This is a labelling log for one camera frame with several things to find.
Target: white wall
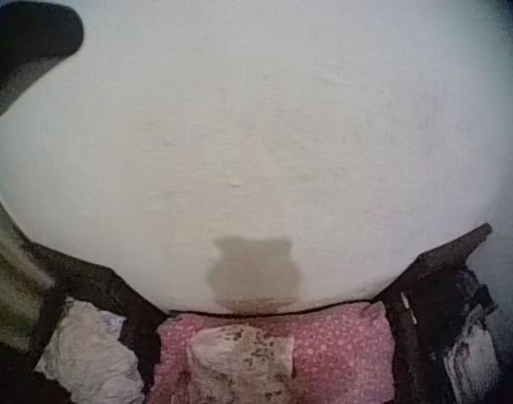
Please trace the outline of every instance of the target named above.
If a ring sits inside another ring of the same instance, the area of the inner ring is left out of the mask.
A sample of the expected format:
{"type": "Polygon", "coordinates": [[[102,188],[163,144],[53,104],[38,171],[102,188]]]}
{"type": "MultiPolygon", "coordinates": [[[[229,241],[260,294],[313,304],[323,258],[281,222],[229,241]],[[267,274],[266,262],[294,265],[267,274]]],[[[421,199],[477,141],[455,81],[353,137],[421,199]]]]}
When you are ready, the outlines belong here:
{"type": "Polygon", "coordinates": [[[0,119],[0,198],[163,308],[371,297],[506,203],[512,41],[484,6],[67,3],[83,48],[0,119]]]}

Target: wet stain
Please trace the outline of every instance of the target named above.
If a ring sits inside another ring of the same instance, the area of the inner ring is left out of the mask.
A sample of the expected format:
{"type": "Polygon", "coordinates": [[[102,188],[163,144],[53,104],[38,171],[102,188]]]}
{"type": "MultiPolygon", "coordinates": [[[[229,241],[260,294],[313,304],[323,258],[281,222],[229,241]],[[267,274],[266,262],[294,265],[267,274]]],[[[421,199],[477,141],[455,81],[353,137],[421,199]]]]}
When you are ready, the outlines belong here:
{"type": "Polygon", "coordinates": [[[214,244],[222,255],[207,283],[220,306],[235,314],[271,314],[299,300],[302,274],[288,239],[231,236],[214,244]]]}

